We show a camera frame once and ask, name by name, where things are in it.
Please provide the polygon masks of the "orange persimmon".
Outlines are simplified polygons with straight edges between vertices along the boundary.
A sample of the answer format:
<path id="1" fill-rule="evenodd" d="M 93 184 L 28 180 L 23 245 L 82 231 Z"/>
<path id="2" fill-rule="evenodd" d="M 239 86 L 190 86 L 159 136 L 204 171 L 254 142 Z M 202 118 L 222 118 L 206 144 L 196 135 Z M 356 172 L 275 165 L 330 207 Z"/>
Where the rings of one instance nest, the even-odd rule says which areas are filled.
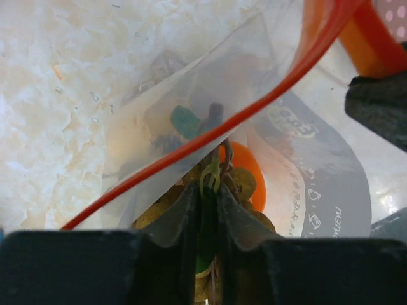
<path id="1" fill-rule="evenodd" d="M 250 209 L 263 212 L 266 204 L 265 180 L 250 150 L 238 142 L 230 142 L 234 152 L 223 182 L 236 200 Z"/>

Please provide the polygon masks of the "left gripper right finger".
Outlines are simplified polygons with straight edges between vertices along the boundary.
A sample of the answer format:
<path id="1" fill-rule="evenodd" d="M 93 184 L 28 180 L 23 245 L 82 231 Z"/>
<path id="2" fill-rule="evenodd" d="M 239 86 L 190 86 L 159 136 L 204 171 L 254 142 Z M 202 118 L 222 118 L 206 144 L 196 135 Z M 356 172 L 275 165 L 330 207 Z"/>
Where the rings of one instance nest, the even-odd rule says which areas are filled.
<path id="1" fill-rule="evenodd" d="M 223 304 L 405 304 L 406 245 L 374 238 L 285 238 L 217 194 Z"/>

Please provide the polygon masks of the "brown longan bunch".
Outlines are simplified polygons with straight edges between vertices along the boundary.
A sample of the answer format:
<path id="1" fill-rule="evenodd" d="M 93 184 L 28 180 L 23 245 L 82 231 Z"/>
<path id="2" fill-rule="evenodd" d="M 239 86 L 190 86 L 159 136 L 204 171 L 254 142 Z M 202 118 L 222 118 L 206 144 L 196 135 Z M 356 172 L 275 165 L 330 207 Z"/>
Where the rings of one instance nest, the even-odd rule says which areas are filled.
<path id="1" fill-rule="evenodd" d="M 220 144 L 204 153 L 193 167 L 183 176 L 179 185 L 170 187 L 133 223 L 135 230 L 143 229 L 165 213 L 192 183 L 199 187 L 197 203 L 197 255 L 195 266 L 195 290 L 192 304 L 223 304 L 221 302 L 221 278 L 219 275 L 219 219 L 217 194 L 226 186 L 223 178 L 233 157 L 230 141 L 223 139 Z M 262 212 L 250 209 L 236 200 L 243 208 L 276 233 L 271 220 Z"/>

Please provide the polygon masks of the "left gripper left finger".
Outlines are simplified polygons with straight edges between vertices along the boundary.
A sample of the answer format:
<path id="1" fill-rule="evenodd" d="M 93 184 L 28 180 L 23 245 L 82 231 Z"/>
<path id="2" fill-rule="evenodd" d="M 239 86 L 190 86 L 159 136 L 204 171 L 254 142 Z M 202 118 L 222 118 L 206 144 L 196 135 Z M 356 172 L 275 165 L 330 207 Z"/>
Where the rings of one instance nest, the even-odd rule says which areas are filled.
<path id="1" fill-rule="evenodd" d="M 2 304 L 192 304 L 199 187 L 139 230 L 16 231 L 1 242 Z"/>

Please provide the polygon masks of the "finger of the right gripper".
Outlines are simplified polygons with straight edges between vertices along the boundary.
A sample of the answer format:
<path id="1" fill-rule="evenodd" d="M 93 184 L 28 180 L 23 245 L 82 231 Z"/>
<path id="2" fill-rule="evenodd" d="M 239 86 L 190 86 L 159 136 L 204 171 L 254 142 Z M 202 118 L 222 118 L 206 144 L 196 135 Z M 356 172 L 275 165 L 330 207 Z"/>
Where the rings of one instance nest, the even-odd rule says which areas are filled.
<path id="1" fill-rule="evenodd" d="M 354 77 L 345 96 L 345 113 L 406 151 L 406 75 Z"/>

